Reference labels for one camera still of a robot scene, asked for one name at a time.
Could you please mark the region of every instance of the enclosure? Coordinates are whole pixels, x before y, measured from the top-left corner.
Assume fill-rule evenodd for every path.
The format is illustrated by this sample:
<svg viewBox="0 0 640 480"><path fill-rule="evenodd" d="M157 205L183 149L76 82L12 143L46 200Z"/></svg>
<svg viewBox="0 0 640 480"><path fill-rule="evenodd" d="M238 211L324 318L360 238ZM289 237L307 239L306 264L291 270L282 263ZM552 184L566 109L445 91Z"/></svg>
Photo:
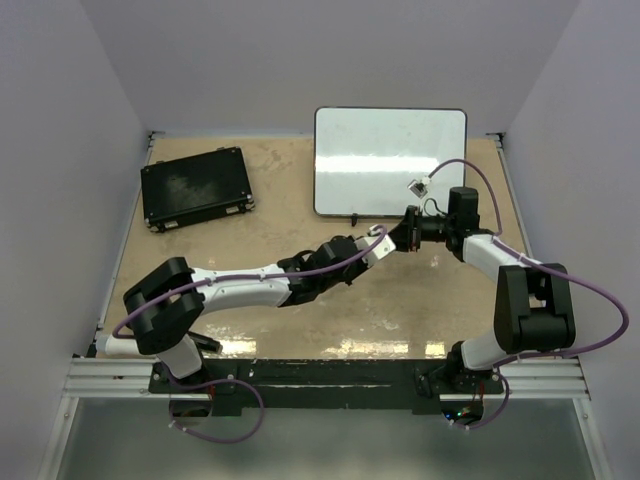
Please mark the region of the enclosure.
<svg viewBox="0 0 640 480"><path fill-rule="evenodd" d="M638 18L631 0L3 2L3 478L637 477ZM467 158L496 185L506 240L613 292L631 313L625 335L579 363L505 371L514 398L485 431L433 417L416 426L399 412L282 410L224 453L163 430L166 397L140 392L147 360L72 359L169 256L249 268L349 234L312 208L324 106L464 110ZM144 165L236 145L262 202L254 223L147 231ZM482 194L472 174L465 182ZM488 326L493 308L493 287L440 247L385 263L359 295L198 328L240 357L438 357ZM418 258L429 265L420 274ZM576 345L618 328L606 301L571 293Z"/></svg>

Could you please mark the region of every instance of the wooden tabletop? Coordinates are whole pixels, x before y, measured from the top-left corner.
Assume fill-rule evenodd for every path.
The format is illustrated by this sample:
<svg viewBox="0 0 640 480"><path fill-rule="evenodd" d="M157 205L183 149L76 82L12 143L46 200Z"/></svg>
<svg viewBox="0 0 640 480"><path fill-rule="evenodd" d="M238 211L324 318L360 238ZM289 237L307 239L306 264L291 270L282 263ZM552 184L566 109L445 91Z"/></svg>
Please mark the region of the wooden tabletop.
<svg viewBox="0 0 640 480"><path fill-rule="evenodd" d="M313 211L311 138L163 138L150 163L239 146L244 153L256 208L245 215L158 234L144 225L138 199L122 264L105 319L111 330L124 318L123 293L166 259L184 256L191 267L256 268L316 249L334 235L362 235L375 223L396 220L323 218ZM503 240L524 250L500 158L492 140L471 139L467 159L489 177L504 224ZM467 186L480 194L481 226L495 230L491 199L467 169ZM418 253L395 253L315 302L287 307L249 307L198 319L193 331L221 341L223 356L261 358L437 358L458 340L493 324L495 285L460 263L442 244Z"/></svg>

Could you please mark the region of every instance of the purple cable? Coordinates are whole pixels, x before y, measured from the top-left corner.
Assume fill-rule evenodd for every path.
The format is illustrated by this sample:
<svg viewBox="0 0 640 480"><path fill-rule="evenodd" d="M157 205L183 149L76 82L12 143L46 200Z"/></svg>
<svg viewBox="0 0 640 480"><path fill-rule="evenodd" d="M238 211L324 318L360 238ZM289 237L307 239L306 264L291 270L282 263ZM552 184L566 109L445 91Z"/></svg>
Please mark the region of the purple cable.
<svg viewBox="0 0 640 480"><path fill-rule="evenodd" d="M148 308L150 308L150 307L152 307L154 305L157 305L159 303L162 303L162 302L164 302L165 300L168 300L169 298L171 298L174 295L186 292L186 291L191 290L193 288L210 286L210 285L213 285L214 283L224 282L224 281L229 281L229 280L261 280L261 279L262 280L268 280L268 279L271 279L271 278L313 277L315 275L323 275L325 273L330 273L330 272L333 272L335 270L339 270L339 269L341 269L343 267L351 265L354 262L357 262L361 258L363 258L366 255L368 255L369 253L371 253L378 245L380 245L380 243L384 240L385 235L387 234L387 229L386 229L386 227L384 225L375 225L372 228L372 231L373 232L378 232L378 238L376 238L371 245L369 245L364 250L359 251L353 257L347 258L346 260L343 260L342 262L338 262L335 265L331 265L329 267L318 268L316 270L309 270L309 271L306 271L306 272L270 273L270 274L264 275L264 276L261 276L261 275L258 275L258 274L248 274L248 273L238 273L238 274L234 274L234 275L220 275L219 277L215 277L215 279L205 278L204 280L198 280L197 282L188 283L186 285L182 285L181 287L174 288L173 290L169 290L168 292L163 293L162 295L160 295L160 296L158 296L158 297L156 297L156 298L154 298L152 300L149 300L147 303L145 303L144 305L139 306L133 312L131 312L129 315L127 315L127 317L124 320L122 320L121 322L118 323L118 325L116 325L116 327L113 329L112 335L115 338L134 338L133 335L127 335L127 334L124 334L124 333L120 333L120 330L122 330L124 327L129 325L129 323L131 323L131 321L134 318L136 318L138 315L140 315L142 312L144 312Z"/></svg>
<svg viewBox="0 0 640 480"><path fill-rule="evenodd" d="M498 375L498 378L502 381L502 384L504 385L504 399L502 400L502 403L496 409L496 411L493 412L491 415L489 415L487 418L484 418L483 416L479 422L474 423L473 425L462 425L460 423L455 423L455 422L452 425L459 428L463 428L465 430L475 430L476 428L482 428L486 424L493 422L504 411L504 409L507 408L507 403L509 403L509 396L511 395L511 392L509 391L509 388L510 388L509 381L504 375L502 375L502 373L500 373L499 370L496 370L495 373L496 375Z"/></svg>
<svg viewBox="0 0 640 480"><path fill-rule="evenodd" d="M214 385L223 385L223 384L233 383L235 385L241 385L247 390L249 390L251 393L253 393L253 395L258 400L258 405L260 407L260 414L259 414L258 420L256 421L255 425L251 428L251 430L249 430L247 433L240 435L239 437L220 438L220 437L214 437L212 435L207 435L206 433L198 432L197 430L193 430L191 428L187 428L184 425L182 425L180 422L178 422L178 420L176 420L176 417L174 417L173 406L171 405L171 403L169 403L169 418L171 419L172 424L178 430L181 430L182 432L188 435L191 435L193 437L199 438L201 440L206 440L212 443L222 443L222 444L230 445L233 443L240 443L245 441L247 438L251 437L254 433L256 433L260 429L260 426L262 425L262 421L264 420L264 414L265 414L264 401L262 400L260 393L258 393L258 390L256 390L256 388L253 385L247 382L244 382L242 380L237 380L232 378L222 378L219 380L211 380L209 382L201 383L199 385L189 385L187 387L184 385L180 385L180 383L178 383L178 381L171 374L171 372L169 371L169 368L166 365L163 364L163 367L164 367L165 373L167 374L167 378L169 379L169 382L177 388L180 388L182 390L199 390L201 388L207 388Z"/></svg>
<svg viewBox="0 0 640 480"><path fill-rule="evenodd" d="M498 199L496 198L496 193L493 191L491 182L489 182L489 179L487 178L487 176L484 174L482 170L480 170L478 167L476 167L473 163L471 163L468 160L463 160L461 158L453 158L451 160L447 160L446 162L442 162L440 165L434 168L433 171L428 175L429 178L433 178L433 176L436 173L438 173L441 169L443 169L447 165L451 165L452 163L462 163L463 165L466 165L467 167L475 170L475 172L478 175L480 175L480 178L482 178L482 181L487 186L487 190L489 190L489 195L491 196L491 201L493 202L493 210L496 212L496 223L498 224L498 231L496 232L496 236L502 235L502 218L500 217L500 209L498 208Z"/></svg>

